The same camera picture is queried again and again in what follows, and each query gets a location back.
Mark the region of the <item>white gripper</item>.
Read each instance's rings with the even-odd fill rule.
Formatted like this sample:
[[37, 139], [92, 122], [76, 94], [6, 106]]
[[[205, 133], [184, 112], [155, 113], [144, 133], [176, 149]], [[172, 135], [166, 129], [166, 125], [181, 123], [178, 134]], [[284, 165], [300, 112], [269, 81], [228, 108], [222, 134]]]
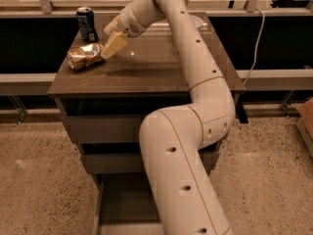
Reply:
[[105, 60], [111, 58], [128, 44], [127, 36], [135, 38], [143, 34], [146, 30], [147, 28], [136, 18], [132, 7], [127, 5], [122, 9], [118, 17], [114, 18], [104, 28], [104, 33], [110, 35], [110, 37], [103, 46], [101, 57]]

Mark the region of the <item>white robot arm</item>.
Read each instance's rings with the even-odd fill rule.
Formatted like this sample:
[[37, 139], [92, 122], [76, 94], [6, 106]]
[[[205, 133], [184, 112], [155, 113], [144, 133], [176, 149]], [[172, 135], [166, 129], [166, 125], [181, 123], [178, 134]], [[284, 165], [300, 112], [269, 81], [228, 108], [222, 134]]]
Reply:
[[140, 133], [146, 174], [165, 235], [234, 235], [199, 151], [227, 135], [235, 104], [222, 71], [192, 22], [188, 0], [135, 0], [105, 28], [108, 59], [156, 21], [169, 22], [190, 92], [187, 105], [147, 115]]

